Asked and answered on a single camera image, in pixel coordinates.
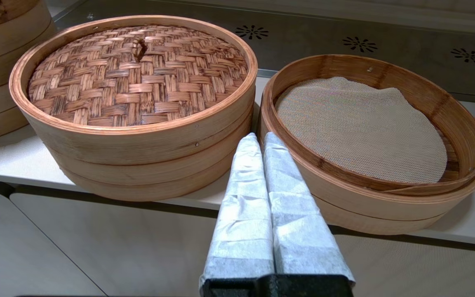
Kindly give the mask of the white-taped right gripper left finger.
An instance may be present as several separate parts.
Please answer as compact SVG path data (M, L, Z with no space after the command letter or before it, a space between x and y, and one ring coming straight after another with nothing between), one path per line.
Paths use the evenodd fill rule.
M237 146L200 285L209 279L260 278L275 272L271 206L254 133Z

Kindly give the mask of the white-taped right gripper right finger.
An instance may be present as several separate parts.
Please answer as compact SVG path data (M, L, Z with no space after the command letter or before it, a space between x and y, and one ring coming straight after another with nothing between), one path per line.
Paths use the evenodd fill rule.
M263 164L279 274L355 278L289 150L274 133L263 143Z

